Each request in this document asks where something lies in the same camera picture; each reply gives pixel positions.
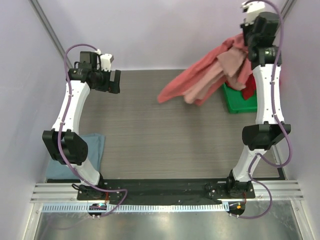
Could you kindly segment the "salmon pink t-shirt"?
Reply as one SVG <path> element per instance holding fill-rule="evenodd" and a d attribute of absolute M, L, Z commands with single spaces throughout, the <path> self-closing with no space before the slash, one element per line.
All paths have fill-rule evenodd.
<path fill-rule="evenodd" d="M 246 88 L 252 74 L 242 33 L 227 38 L 203 58 L 170 81 L 157 96 L 158 103 L 183 97 L 187 104 L 202 105 L 224 83 L 236 90 Z"/>

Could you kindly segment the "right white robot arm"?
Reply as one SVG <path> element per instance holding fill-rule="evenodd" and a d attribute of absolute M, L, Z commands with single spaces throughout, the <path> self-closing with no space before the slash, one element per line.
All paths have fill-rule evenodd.
<path fill-rule="evenodd" d="M 243 151 L 226 179 L 224 188 L 231 198 L 254 197 L 251 176 L 259 160 L 291 132 L 280 103 L 281 51 L 273 44 L 279 22 L 277 14 L 263 11 L 241 25 L 256 85 L 257 115 L 255 124 L 242 130 Z"/>

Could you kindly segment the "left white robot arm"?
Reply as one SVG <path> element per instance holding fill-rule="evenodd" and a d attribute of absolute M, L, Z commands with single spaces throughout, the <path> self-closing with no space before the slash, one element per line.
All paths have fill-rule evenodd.
<path fill-rule="evenodd" d="M 66 87 L 58 117 L 50 130 L 42 133 L 42 140 L 51 157 L 50 178 L 74 177 L 79 184 L 72 187 L 78 200 L 108 200 L 118 192 L 106 191 L 104 178 L 97 169 L 103 141 L 92 147 L 79 135 L 83 108 L 91 91 L 120 93 L 121 71 L 112 72 L 114 57 L 100 50 L 81 51 L 79 61 L 66 68 Z"/>

